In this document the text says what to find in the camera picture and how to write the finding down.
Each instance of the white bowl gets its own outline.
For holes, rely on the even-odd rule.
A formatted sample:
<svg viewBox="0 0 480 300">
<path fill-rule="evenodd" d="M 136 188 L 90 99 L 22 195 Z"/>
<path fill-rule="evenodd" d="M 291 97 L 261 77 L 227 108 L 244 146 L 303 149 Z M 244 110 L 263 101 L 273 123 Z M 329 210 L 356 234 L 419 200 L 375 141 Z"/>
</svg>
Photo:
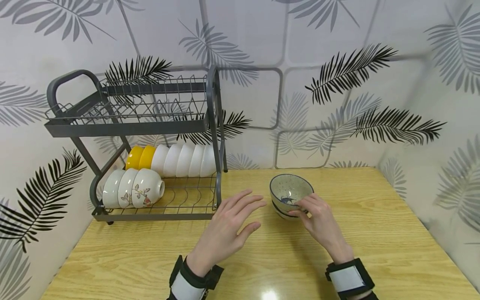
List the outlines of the white bowl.
<svg viewBox="0 0 480 300">
<path fill-rule="evenodd" d="M 118 194 L 123 173 L 125 173 L 124 170 L 115 170 L 107 178 L 102 192 L 102 201 L 105 208 L 120 208 Z"/>
<path fill-rule="evenodd" d="M 181 149 L 181 144 L 173 144 L 170 147 L 167 157 L 165 158 L 165 164 L 163 165 L 163 175 L 165 177 L 175 177 L 177 174 L 177 164 L 179 162 Z"/>
<path fill-rule="evenodd" d="M 215 156 L 213 146 L 205 146 L 202 166 L 200 167 L 200 177 L 210 177 L 216 170 Z"/>
<path fill-rule="evenodd" d="M 199 177 L 200 167 L 202 166 L 202 159 L 204 157 L 205 146 L 195 145 L 195 149 L 192 155 L 192 161 L 190 162 L 190 169 L 188 170 L 188 177 Z"/>
<path fill-rule="evenodd" d="M 132 204 L 132 187 L 133 187 L 133 180 L 137 175 L 138 170 L 133 168 L 128 169 L 123 173 L 121 177 L 120 184 L 119 184 L 119 191 L 118 191 L 118 202 L 121 208 L 130 208 L 133 207 Z"/>
<path fill-rule="evenodd" d="M 169 149 L 167 146 L 160 144 L 153 154 L 151 169 L 160 174 L 160 176 L 163 176 L 163 165 L 165 164 L 165 158 L 167 158 L 168 150 Z"/>
<path fill-rule="evenodd" d="M 179 156 L 179 162 L 177 164 L 177 177 L 188 176 L 188 170 L 190 169 L 194 149 L 193 146 L 188 144 L 183 145 Z"/>
<path fill-rule="evenodd" d="M 163 196 L 165 183 L 150 169 L 138 171 L 132 187 L 132 201 L 136 208 L 152 207 Z"/>
</svg>

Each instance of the right hand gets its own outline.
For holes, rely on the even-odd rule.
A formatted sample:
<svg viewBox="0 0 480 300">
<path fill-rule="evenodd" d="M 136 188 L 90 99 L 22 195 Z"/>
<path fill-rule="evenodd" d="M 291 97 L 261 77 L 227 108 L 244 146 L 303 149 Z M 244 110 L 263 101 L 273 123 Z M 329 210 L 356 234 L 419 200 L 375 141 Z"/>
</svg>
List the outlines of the right hand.
<svg viewBox="0 0 480 300">
<path fill-rule="evenodd" d="M 288 214 L 302 220 L 310 235 L 327 250 L 335 264 L 346 263 L 355 258 L 352 247 L 345 241 L 332 209 L 325 201 L 312 193 L 295 204 L 307 209 L 312 216 L 308 217 L 301 210 L 292 210 Z"/>
</svg>

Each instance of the wire rack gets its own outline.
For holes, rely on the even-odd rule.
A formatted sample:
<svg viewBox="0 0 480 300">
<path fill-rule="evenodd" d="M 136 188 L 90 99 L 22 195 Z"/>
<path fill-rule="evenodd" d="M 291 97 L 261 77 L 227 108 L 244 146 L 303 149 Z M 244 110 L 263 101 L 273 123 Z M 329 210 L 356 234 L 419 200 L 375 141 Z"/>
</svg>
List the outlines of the wire rack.
<svg viewBox="0 0 480 300">
<path fill-rule="evenodd" d="M 80 75 L 90 77 L 96 92 L 77 104 L 57 102 L 58 87 Z M 225 136 L 218 71 L 205 76 L 175 79 L 99 81 L 87 70 L 77 70 L 53 80 L 47 89 L 50 110 L 45 127 L 54 137 L 70 137 L 95 174 L 90 199 L 96 220 L 210 219 L 221 202 L 221 174 L 227 172 Z M 149 208 L 107 210 L 96 194 L 100 181 L 131 147 L 127 135 L 209 132 L 216 172 L 207 178 L 165 178 L 164 196 Z M 119 136 L 122 144 L 100 168 L 80 137 Z"/>
</svg>

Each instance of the ceramic bowl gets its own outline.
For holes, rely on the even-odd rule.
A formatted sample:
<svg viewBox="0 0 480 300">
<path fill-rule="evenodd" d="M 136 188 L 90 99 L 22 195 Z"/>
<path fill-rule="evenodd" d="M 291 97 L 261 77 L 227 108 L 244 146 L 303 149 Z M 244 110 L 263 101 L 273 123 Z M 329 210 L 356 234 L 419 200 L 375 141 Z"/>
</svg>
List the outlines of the ceramic bowl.
<svg viewBox="0 0 480 300">
<path fill-rule="evenodd" d="M 179 162 L 177 164 L 176 177 L 188 176 L 190 163 L 192 162 L 193 151 L 195 148 L 188 144 L 183 145 L 180 151 Z"/>
<path fill-rule="evenodd" d="M 119 184 L 118 202 L 121 208 L 133 207 L 132 204 L 132 187 L 133 181 L 137 176 L 138 170 L 128 169 L 123 173 Z"/>
<path fill-rule="evenodd" d="M 102 192 L 102 201 L 105 208 L 120 208 L 118 191 L 123 173 L 125 173 L 124 170 L 115 170 L 107 178 Z"/>
<path fill-rule="evenodd" d="M 181 144 L 173 144 L 168 150 L 165 164 L 163 165 L 163 174 L 165 177 L 175 177 L 177 174 L 177 164 L 182 149 Z"/>
<path fill-rule="evenodd" d="M 142 152 L 144 149 L 140 146 L 135 146 L 132 148 L 130 153 L 128 153 L 127 163 L 125 164 L 125 170 L 128 169 L 137 169 L 140 164 L 140 158 L 142 157 Z"/>
<path fill-rule="evenodd" d="M 200 167 L 200 177 L 210 177 L 216 170 L 215 156 L 213 146 L 205 146 L 204 156 L 202 157 L 202 166 Z"/>
<path fill-rule="evenodd" d="M 165 145 L 158 145 L 153 154 L 152 166 L 153 171 L 157 172 L 160 176 L 163 176 L 163 165 L 165 164 L 165 158 L 167 158 L 168 147 Z"/>
<path fill-rule="evenodd" d="M 150 169 L 138 171 L 132 187 L 132 202 L 136 208 L 152 207 L 165 192 L 160 175 Z"/>
<path fill-rule="evenodd" d="M 200 168 L 202 166 L 202 159 L 204 157 L 205 146 L 195 145 L 193 150 L 192 161 L 188 170 L 188 177 L 199 177 Z"/>
<path fill-rule="evenodd" d="M 153 155 L 155 154 L 155 147 L 147 145 L 142 152 L 140 162 L 138 163 L 138 169 L 150 169 L 152 166 Z"/>
<path fill-rule="evenodd" d="M 287 213 L 298 210 L 300 206 L 295 202 L 313 193 L 313 187 L 300 176 L 293 174 L 280 174 L 270 181 L 270 196 L 275 212 L 282 218 L 295 219 Z"/>
</svg>

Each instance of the left hand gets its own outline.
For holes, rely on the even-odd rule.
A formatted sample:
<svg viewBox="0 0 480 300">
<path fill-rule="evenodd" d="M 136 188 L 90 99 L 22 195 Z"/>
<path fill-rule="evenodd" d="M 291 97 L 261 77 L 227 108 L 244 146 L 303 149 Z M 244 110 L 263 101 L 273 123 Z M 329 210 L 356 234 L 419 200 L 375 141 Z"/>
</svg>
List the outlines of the left hand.
<svg viewBox="0 0 480 300">
<path fill-rule="evenodd" d="M 197 276 L 204 277 L 217 263 L 240 250 L 260 222 L 252 222 L 237 234 L 250 214 L 266 205 L 263 196 L 247 196 L 244 190 L 222 201 L 195 248 L 187 256 L 187 265 Z"/>
</svg>

